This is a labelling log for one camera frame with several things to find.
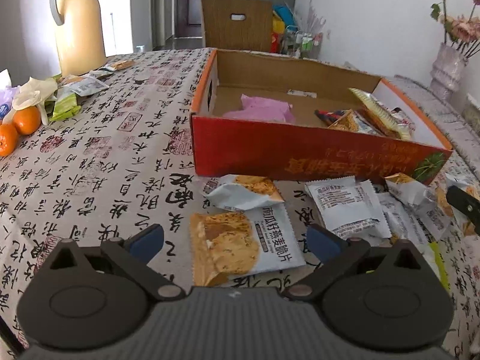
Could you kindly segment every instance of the pink wrapper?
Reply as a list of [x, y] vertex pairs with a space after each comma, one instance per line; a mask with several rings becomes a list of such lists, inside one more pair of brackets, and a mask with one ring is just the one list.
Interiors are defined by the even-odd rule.
[[295, 123], [291, 104], [265, 97], [241, 96], [243, 110], [230, 111], [223, 115], [228, 119], [264, 120], [269, 122]]

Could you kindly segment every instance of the wooden chair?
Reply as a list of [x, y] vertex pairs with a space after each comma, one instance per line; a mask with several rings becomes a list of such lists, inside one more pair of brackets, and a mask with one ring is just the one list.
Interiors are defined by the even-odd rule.
[[270, 52], [272, 4], [260, 0], [202, 0], [204, 47]]

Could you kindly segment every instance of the vase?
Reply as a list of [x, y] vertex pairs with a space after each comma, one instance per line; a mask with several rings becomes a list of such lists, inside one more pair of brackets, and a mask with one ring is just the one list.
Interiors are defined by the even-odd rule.
[[454, 92], [460, 88], [462, 73], [468, 59], [455, 47], [440, 44], [437, 59], [432, 65], [430, 90], [440, 100], [450, 102]]

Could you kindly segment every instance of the open box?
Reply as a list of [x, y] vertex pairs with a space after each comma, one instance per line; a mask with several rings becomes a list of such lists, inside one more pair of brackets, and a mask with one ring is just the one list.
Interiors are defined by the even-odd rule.
[[[358, 88], [415, 123], [414, 139], [325, 128], [316, 109], [361, 109], [348, 88]], [[311, 92], [316, 98], [291, 95]], [[294, 125], [222, 118], [241, 109], [241, 95], [269, 97], [293, 105]], [[196, 173], [244, 174], [282, 180], [356, 175], [381, 181], [403, 172], [430, 183], [452, 154], [450, 142], [397, 87], [379, 76], [312, 60], [254, 52], [214, 50], [195, 91], [190, 126]]]

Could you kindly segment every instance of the bottle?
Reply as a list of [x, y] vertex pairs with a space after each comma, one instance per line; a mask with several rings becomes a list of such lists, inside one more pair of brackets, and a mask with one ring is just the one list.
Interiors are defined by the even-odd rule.
[[98, 0], [50, 0], [62, 76], [80, 76], [107, 62]]

